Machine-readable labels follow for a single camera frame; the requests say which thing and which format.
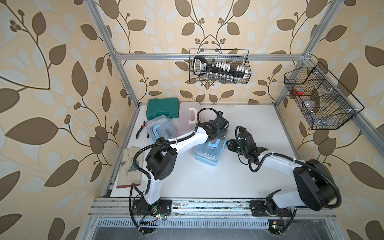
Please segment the light blue toolbox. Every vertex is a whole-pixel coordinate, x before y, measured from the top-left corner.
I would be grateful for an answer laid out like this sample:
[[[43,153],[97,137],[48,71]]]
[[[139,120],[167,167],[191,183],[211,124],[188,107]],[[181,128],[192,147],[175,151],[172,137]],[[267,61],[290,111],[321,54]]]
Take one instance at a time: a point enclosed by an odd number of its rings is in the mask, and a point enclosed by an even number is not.
[[[221,153],[225,149],[227,133],[228,128],[224,129],[216,139],[197,145],[194,148],[195,159],[207,165],[216,166],[220,159]]]

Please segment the pink toolbox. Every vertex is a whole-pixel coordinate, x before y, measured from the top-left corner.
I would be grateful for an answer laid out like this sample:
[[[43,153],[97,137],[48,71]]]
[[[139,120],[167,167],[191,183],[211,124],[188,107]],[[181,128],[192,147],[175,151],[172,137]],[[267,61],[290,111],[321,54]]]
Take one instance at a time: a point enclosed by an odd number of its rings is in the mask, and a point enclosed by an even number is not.
[[[181,103],[179,111],[179,125],[177,133],[179,136],[187,134],[195,129],[197,124],[197,113],[201,109],[199,103]]]

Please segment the blue clear-lid toolbox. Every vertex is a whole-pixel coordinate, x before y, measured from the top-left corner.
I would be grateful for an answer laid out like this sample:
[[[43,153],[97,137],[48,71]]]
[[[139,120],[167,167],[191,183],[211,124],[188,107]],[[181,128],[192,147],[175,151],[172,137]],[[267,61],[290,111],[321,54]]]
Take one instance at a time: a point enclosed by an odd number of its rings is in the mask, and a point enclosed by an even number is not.
[[[150,120],[146,123],[146,126],[150,140],[153,144],[160,137],[163,137],[165,140],[175,139],[178,137],[178,134],[166,116],[159,116]]]

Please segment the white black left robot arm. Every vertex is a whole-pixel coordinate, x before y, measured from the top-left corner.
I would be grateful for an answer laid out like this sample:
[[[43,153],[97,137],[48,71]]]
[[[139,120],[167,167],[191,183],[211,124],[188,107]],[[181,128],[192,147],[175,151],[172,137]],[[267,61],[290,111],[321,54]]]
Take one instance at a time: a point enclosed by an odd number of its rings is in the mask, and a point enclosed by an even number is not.
[[[216,118],[208,122],[197,122],[194,130],[180,137],[170,140],[160,137],[154,144],[135,153],[133,166],[147,176],[148,182],[144,192],[141,192],[134,183],[131,189],[136,190],[149,206],[153,206],[160,200],[162,180],[172,173],[179,155],[218,138],[229,127],[229,121],[223,117],[223,112],[213,108],[199,110],[197,120],[200,113],[205,110],[213,111]]]

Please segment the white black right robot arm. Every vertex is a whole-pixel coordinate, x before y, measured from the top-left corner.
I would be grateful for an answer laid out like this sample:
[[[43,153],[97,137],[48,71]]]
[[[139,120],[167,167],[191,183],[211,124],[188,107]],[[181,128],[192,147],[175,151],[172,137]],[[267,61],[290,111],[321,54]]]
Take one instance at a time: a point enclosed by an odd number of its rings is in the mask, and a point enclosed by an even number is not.
[[[293,189],[276,190],[266,197],[265,206],[269,214],[290,207],[320,211],[341,206],[340,190],[319,161],[301,161],[257,147],[253,136],[242,126],[236,127],[235,138],[227,142],[227,147],[246,159],[245,165],[252,173],[270,168],[295,180]]]

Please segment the green plastic tool case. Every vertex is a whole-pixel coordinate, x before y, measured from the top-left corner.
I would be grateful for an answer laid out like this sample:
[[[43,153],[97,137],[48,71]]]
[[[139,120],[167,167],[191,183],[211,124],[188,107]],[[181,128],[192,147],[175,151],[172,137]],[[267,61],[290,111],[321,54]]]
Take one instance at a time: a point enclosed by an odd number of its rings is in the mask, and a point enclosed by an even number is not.
[[[153,120],[160,116],[168,119],[179,118],[180,102],[178,98],[151,99],[148,101],[146,117]]]

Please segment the black socket wrench set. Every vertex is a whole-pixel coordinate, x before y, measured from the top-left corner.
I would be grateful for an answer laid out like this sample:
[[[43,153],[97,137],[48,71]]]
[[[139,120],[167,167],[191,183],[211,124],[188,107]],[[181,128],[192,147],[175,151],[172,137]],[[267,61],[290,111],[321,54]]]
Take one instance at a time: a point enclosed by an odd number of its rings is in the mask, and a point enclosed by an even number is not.
[[[250,72],[245,70],[244,65],[231,67],[230,63],[217,59],[207,59],[204,56],[195,56],[192,60],[192,73],[196,76],[202,77],[206,74],[213,74],[214,76],[221,74],[246,79]]]

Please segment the orange black cutting pliers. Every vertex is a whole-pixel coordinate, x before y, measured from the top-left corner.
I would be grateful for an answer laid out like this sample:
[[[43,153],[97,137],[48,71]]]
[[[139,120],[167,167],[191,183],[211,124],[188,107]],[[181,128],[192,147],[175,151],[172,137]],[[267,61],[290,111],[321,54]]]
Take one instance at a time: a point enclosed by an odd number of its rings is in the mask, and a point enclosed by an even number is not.
[[[138,139],[141,132],[144,130],[144,128],[147,126],[147,121],[143,121],[143,124],[140,126],[139,130],[137,131],[135,138]]]

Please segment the red tape roll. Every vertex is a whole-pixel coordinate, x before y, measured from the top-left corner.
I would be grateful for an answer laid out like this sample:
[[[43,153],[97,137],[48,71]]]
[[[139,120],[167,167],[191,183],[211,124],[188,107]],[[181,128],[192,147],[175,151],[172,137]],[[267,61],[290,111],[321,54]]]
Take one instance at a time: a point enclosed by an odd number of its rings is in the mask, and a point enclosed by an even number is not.
[[[303,88],[295,88],[294,89],[294,96],[303,96],[305,92],[306,92],[306,90]]]

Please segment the beige work glove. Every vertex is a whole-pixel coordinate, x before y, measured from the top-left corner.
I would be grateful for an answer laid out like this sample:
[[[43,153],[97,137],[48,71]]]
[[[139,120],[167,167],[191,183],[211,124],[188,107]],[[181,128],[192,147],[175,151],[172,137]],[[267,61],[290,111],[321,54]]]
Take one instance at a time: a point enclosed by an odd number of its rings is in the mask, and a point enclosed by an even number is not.
[[[135,183],[136,186],[141,185],[142,173],[133,164],[133,158],[140,149],[139,147],[130,147],[123,150],[117,177],[117,189],[130,188],[132,183]]]

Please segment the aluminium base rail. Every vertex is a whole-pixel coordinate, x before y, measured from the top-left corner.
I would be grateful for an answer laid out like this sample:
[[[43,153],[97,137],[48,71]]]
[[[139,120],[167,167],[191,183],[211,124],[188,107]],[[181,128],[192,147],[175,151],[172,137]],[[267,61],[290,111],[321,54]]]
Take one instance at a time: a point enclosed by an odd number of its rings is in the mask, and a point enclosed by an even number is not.
[[[287,208],[275,216],[267,214],[262,199],[161,199],[153,210],[127,198],[97,198],[88,217],[97,227],[182,228],[182,229],[263,229],[284,226],[295,221],[326,222],[335,220],[333,210]]]

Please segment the aluminium frame post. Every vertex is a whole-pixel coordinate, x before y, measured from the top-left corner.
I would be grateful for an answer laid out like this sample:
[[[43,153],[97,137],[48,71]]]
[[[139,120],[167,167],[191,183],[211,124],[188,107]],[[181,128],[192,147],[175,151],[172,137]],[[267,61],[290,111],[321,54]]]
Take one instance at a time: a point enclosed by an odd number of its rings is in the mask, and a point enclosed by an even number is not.
[[[128,76],[125,72],[124,66],[122,65],[121,61],[118,59],[116,49],[114,48],[112,39],[109,36],[109,32],[107,30],[107,27],[104,25],[104,21],[101,18],[101,15],[97,9],[97,5],[96,5],[95,1],[85,1],[85,4],[87,6],[87,9],[88,9],[96,27],[97,27],[100,35],[101,35],[101,38],[104,42],[104,45],[105,45],[108,53],[110,54],[110,56],[112,58],[112,62],[114,63],[119,76],[121,77],[122,83],[123,83],[127,93],[129,94],[129,96],[132,99],[132,104],[135,106],[135,108],[138,109],[140,107],[140,103],[137,99],[134,88],[132,87],[132,85],[128,79]]]

